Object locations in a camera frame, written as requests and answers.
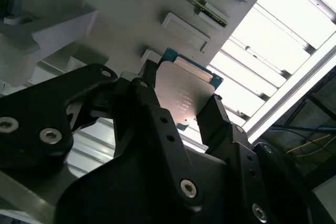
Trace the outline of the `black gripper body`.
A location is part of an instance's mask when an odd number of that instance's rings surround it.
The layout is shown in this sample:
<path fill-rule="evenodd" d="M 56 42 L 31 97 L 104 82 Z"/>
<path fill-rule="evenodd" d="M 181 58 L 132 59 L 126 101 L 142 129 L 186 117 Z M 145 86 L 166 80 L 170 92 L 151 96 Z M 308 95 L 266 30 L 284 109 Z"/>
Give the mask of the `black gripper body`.
<path fill-rule="evenodd" d="M 199 212 L 180 207 L 156 162 L 118 157 L 75 181 L 57 204 L 57 223 L 249 223 L 225 162 L 189 153 L 204 192 Z"/>

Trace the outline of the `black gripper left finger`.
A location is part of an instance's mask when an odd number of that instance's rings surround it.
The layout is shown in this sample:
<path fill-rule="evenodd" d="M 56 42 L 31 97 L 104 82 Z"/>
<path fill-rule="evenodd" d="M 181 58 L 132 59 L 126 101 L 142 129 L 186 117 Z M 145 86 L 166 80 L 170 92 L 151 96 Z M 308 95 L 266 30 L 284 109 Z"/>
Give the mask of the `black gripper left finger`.
<path fill-rule="evenodd" d="M 1 170 L 39 181 L 65 164 L 75 130 L 113 120 L 116 158 L 143 153 L 156 162 L 172 199 L 198 212 L 203 192 L 172 116 L 154 92 L 157 65 L 131 81 L 92 64 L 1 98 Z"/>

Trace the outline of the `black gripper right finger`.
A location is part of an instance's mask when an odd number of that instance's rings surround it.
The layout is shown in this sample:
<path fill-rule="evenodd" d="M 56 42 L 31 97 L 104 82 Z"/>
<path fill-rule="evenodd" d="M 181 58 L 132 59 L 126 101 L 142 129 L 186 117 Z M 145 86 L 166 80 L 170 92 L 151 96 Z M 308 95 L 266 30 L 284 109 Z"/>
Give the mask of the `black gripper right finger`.
<path fill-rule="evenodd" d="M 206 153 L 228 169 L 225 205 L 231 223 L 313 223 L 309 194 L 288 163 L 267 144 L 252 146 L 218 95 L 197 115 Z"/>

